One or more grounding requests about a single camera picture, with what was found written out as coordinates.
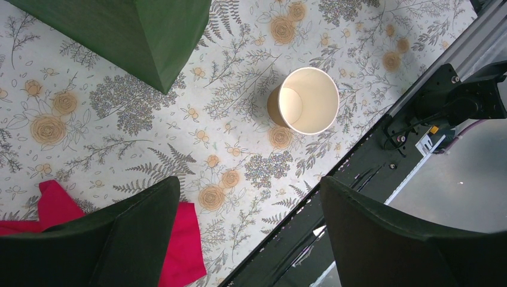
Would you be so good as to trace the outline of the red cloth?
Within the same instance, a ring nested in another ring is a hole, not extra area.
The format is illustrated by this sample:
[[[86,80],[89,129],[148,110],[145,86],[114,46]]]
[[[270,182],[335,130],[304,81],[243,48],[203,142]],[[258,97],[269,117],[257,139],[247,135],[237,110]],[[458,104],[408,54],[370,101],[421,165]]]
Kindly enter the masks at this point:
[[[90,214],[85,213],[57,181],[42,182],[39,189],[41,197],[36,205],[38,220],[3,220],[1,237],[20,233],[40,233]],[[192,203],[179,201],[157,286],[185,286],[205,274],[195,207]]]

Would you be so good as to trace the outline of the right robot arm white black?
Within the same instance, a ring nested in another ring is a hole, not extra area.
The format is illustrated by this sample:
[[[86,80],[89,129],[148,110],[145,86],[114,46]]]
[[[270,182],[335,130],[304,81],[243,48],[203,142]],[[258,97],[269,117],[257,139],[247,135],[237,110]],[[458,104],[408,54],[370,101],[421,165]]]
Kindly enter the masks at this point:
[[[442,65],[414,102],[423,124],[456,127],[468,119],[506,118],[506,61],[488,64],[464,81],[453,66]]]

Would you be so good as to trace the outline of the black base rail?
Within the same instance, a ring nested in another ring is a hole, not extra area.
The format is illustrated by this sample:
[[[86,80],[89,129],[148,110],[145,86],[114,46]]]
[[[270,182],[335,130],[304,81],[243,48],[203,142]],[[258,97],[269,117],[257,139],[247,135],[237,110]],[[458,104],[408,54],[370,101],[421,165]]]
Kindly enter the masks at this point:
[[[381,203],[396,197],[404,181],[443,141],[419,123],[415,102],[425,92],[460,83],[451,64],[425,73],[332,168],[329,176]],[[316,186],[223,281],[224,286],[338,286],[330,236]]]

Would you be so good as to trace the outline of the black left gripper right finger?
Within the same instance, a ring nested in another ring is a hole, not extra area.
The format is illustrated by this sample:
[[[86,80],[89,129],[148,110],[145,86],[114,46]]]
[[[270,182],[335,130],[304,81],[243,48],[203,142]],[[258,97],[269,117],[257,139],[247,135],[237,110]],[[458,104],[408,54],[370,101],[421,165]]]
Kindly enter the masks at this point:
[[[505,231],[432,223],[330,176],[320,199],[342,286],[506,285]]]

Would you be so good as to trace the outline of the floral table mat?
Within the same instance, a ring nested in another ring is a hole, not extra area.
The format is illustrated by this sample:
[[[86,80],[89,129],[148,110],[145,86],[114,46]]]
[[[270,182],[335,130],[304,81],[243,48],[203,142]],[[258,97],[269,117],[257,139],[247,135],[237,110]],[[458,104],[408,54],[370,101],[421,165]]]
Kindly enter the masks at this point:
[[[195,286],[219,286],[476,16],[469,1],[213,1],[163,95],[2,1],[1,219],[37,220],[43,181],[94,212],[174,175],[200,224]],[[319,135],[266,110],[306,66],[340,92]]]

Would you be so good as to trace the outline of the green paper bag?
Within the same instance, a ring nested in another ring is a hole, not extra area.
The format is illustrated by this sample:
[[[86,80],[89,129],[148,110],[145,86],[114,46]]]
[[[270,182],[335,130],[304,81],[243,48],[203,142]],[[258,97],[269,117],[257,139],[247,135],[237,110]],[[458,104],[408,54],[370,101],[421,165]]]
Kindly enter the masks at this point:
[[[210,1],[11,1],[166,94],[209,21]]]

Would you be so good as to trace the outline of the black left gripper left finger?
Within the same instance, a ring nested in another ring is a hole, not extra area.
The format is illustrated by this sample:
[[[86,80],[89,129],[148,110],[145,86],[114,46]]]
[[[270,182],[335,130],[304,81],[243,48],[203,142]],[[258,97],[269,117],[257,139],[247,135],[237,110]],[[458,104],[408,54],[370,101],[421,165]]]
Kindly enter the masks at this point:
[[[157,286],[180,196],[170,176],[40,233],[1,237],[2,286]]]

